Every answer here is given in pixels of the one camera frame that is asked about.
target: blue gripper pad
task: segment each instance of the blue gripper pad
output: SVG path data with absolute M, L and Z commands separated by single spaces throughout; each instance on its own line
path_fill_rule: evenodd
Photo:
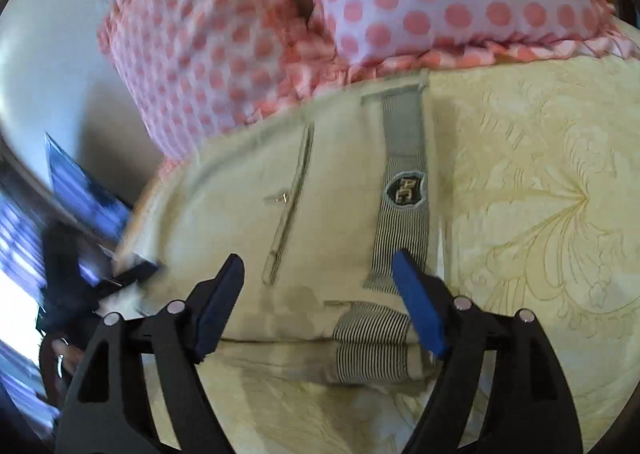
M 449 349 L 444 336 L 444 324 L 427 292 L 420 283 L 420 274 L 409 262 L 405 252 L 396 252 L 391 265 L 393 278 L 409 317 L 418 333 L 420 344 L 438 358 Z

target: white wall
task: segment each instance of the white wall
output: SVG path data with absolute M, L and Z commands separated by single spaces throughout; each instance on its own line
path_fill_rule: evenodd
M 161 155 L 98 51 L 104 1 L 9 1 L 0 15 L 0 130 L 46 185 L 48 132 L 105 187 L 134 201 Z

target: metal screw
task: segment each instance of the metal screw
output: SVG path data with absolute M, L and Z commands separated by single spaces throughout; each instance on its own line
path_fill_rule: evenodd
M 456 306 L 456 309 L 459 311 L 466 311 L 473 306 L 471 299 L 460 295 L 453 300 L 453 304 Z
M 104 318 L 104 323 L 107 326 L 113 326 L 118 320 L 120 320 L 120 314 L 119 313 L 109 313 L 105 318 Z
M 181 300 L 172 300 L 169 303 L 169 306 L 166 307 L 166 310 L 172 315 L 176 315 L 177 313 L 181 313 L 184 311 L 184 301 Z
M 533 322 L 536 319 L 536 315 L 530 309 L 521 309 L 518 312 L 518 316 L 523 322 Z

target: grey strap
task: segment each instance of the grey strap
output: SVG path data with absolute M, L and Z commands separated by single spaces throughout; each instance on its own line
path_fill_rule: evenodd
M 382 104 L 386 170 L 371 272 L 364 281 L 370 290 L 398 293 L 391 260 L 400 248 L 407 249 L 421 267 L 426 265 L 429 201 L 422 88 L 406 86 L 372 95 Z

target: bed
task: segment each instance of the bed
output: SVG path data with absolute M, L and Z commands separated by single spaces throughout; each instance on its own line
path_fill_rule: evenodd
M 638 30 L 619 26 L 640 44 Z M 513 314 L 526 306 L 543 320 L 588 449 L 640 378 L 640 62 L 607 56 L 505 64 L 432 72 L 430 83 L 439 273 L 485 309 Z M 154 180 L 139 201 L 125 243 L 130 252 L 145 206 L 161 188 Z M 151 362 L 147 371 L 161 439 L 177 446 Z M 231 443 L 247 453 L 400 452 L 429 396 L 424 386 L 290 382 L 215 355 L 199 373 Z M 481 390 L 467 439 L 485 403 Z

